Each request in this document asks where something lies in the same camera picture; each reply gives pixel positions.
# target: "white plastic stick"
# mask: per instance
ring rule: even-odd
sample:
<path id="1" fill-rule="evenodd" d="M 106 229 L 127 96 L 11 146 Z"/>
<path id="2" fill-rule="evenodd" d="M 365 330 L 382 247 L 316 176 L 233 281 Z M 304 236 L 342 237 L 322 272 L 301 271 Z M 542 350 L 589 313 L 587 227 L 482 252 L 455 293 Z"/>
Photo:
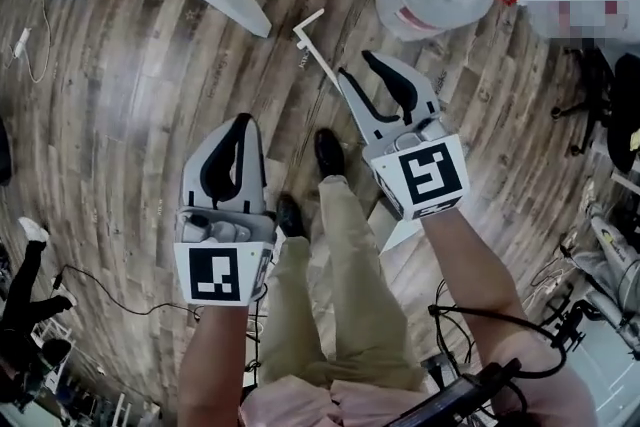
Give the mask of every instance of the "white plastic stick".
<path id="1" fill-rule="evenodd" d="M 302 22 L 299 25 L 296 25 L 293 28 L 293 32 L 300 39 L 300 41 L 298 42 L 298 48 L 300 50 L 307 49 L 307 50 L 309 50 L 309 52 L 311 52 L 311 54 L 313 55 L 313 57 L 316 58 L 316 61 L 318 61 L 318 63 L 320 64 L 320 66 L 322 67 L 324 72 L 327 74 L 329 79 L 331 79 L 331 82 L 333 82 L 333 84 L 338 88 L 338 91 L 340 91 L 340 94 L 342 94 L 342 90 L 340 89 L 340 85 L 338 84 L 338 77 L 336 77 L 336 74 L 333 73 L 333 70 L 327 64 L 327 61 L 325 61 L 324 58 L 322 57 L 322 55 L 320 55 L 320 52 L 318 52 L 318 49 L 315 47 L 315 45 L 309 39 L 309 36 L 307 36 L 305 34 L 305 32 L 304 32 L 304 28 L 307 25 L 309 25 L 310 23 L 313 23 L 314 21 L 316 21 L 323 14 L 324 14 L 324 9 L 321 9 L 320 11 L 314 13 L 309 18 L 307 18 L 304 22 Z"/>

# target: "black trousers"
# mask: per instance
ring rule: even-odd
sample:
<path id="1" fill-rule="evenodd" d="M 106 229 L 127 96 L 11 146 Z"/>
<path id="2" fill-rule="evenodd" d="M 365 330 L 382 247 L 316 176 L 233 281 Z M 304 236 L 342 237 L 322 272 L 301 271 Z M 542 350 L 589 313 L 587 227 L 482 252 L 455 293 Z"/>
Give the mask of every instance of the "black trousers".
<path id="1" fill-rule="evenodd" d="M 9 288 L 7 304 L 0 323 L 3 329 L 14 329 L 27 335 L 38 322 L 50 319 L 69 307 L 68 299 L 61 296 L 31 302 L 31 289 L 38 276 L 41 254 L 45 247 L 44 242 L 33 240 L 27 245 L 24 263 Z"/>

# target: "pink shirt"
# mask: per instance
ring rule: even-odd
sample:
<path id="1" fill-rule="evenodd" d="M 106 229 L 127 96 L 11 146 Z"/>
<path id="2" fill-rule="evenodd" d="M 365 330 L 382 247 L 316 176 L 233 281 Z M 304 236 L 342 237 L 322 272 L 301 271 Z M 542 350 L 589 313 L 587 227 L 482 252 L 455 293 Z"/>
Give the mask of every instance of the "pink shirt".
<path id="1" fill-rule="evenodd" d="M 513 358 L 530 372 L 547 370 L 559 362 L 558 352 L 529 331 L 507 338 L 491 360 L 505 365 Z M 517 379 L 515 384 L 524 393 L 529 412 L 543 427 L 598 425 L 589 390 L 568 367 L 546 379 Z M 382 427 L 426 398 L 428 394 L 421 392 L 344 381 L 334 381 L 326 390 L 288 376 L 251 393 L 241 413 L 247 427 Z M 496 413 L 521 407 L 510 390 L 496 396 L 493 406 Z"/>

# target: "forearm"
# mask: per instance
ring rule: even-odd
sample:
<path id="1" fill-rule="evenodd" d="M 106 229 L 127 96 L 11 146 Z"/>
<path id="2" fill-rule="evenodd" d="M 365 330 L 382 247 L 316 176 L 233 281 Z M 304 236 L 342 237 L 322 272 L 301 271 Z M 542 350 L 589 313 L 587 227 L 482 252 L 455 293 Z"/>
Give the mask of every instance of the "forearm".
<path id="1" fill-rule="evenodd" d="M 422 225 L 459 307 L 526 318 L 511 274 L 457 209 L 426 217 Z M 485 364 L 503 340 L 522 329 L 475 315 L 464 318 Z"/>
<path id="2" fill-rule="evenodd" d="M 248 314 L 241 307 L 203 310 L 180 369 L 181 426 L 212 425 L 214 418 L 216 425 L 237 425 Z"/>

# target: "khaki pants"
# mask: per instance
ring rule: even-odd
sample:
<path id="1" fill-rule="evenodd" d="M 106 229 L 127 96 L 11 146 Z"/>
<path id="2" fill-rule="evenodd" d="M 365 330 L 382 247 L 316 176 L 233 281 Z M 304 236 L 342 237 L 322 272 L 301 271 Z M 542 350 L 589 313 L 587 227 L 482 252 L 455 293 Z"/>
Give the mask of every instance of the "khaki pants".
<path id="1" fill-rule="evenodd" d="M 387 286 L 373 234 L 343 177 L 319 186 L 329 244 L 336 358 L 327 361 L 307 290 L 309 242 L 285 241 L 270 277 L 269 318 L 260 343 L 260 384 L 294 375 L 314 386 L 334 380 L 418 390 L 423 371 L 409 347 L 407 318 Z"/>

